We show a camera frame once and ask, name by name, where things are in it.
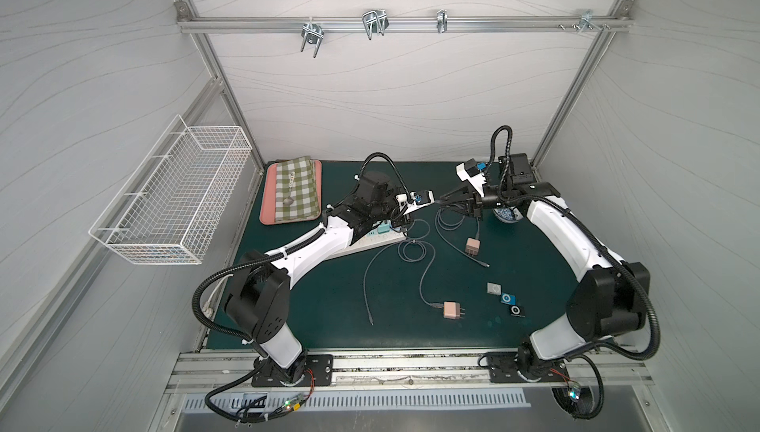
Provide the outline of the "white colourful power strip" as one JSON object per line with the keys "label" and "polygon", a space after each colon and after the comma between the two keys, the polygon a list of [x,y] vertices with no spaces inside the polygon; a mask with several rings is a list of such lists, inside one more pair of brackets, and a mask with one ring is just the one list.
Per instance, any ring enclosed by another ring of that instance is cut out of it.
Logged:
{"label": "white colourful power strip", "polygon": [[346,252],[350,254],[356,253],[356,252],[363,252],[366,250],[371,250],[378,247],[385,247],[390,244],[395,244],[395,243],[404,241],[406,239],[405,234],[402,233],[397,228],[393,228],[391,226],[391,230],[388,233],[378,234],[377,227],[375,227],[372,231],[370,231],[369,233],[364,235],[362,238],[357,240],[354,244],[348,246],[348,248],[346,248]]}

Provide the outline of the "silver mp3 player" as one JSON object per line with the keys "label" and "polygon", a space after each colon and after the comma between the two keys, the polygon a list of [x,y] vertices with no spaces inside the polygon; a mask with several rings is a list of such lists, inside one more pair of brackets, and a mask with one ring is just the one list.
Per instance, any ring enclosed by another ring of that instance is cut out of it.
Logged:
{"label": "silver mp3 player", "polygon": [[502,293],[502,287],[498,284],[488,283],[487,293],[489,293],[489,295],[500,295]]}

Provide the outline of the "teal USB charger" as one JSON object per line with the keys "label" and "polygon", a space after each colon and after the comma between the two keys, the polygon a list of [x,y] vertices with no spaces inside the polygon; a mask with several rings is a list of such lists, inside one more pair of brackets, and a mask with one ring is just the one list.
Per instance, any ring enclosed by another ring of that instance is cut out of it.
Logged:
{"label": "teal USB charger", "polygon": [[384,223],[381,223],[381,224],[380,224],[380,225],[377,227],[377,233],[378,233],[378,234],[385,234],[385,233],[388,233],[390,230],[391,230],[391,226],[390,226],[390,223],[389,223],[389,222],[384,222]]}

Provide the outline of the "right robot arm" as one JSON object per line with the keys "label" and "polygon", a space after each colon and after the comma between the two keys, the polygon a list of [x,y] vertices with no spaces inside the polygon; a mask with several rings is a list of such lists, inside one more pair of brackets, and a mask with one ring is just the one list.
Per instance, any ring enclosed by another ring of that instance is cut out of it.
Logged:
{"label": "right robot arm", "polygon": [[536,179],[526,155],[512,154],[510,143],[499,155],[501,134],[514,136],[512,127],[499,126],[489,142],[488,160],[458,165],[461,184],[444,194],[439,205],[473,218],[489,209],[518,212],[544,234],[576,277],[564,313],[530,333],[518,348],[517,371],[536,382],[554,364],[597,348],[634,361],[652,358],[662,333],[648,295],[649,271],[641,263],[627,263],[602,243],[554,186]]}

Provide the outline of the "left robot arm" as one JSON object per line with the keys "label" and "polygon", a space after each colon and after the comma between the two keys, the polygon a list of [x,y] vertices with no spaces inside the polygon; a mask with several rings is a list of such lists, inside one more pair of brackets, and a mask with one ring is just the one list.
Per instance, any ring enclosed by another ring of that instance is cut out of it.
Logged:
{"label": "left robot arm", "polygon": [[[391,158],[374,152],[363,162],[350,192],[327,206],[317,227],[294,241],[207,277],[193,293],[191,309],[206,328],[237,337],[283,371],[305,362],[306,350],[287,324],[290,293],[312,269],[382,222],[394,228],[412,223],[411,214],[435,202],[431,190],[413,192]],[[210,319],[201,301],[217,281],[230,279],[222,307],[235,326]]]}

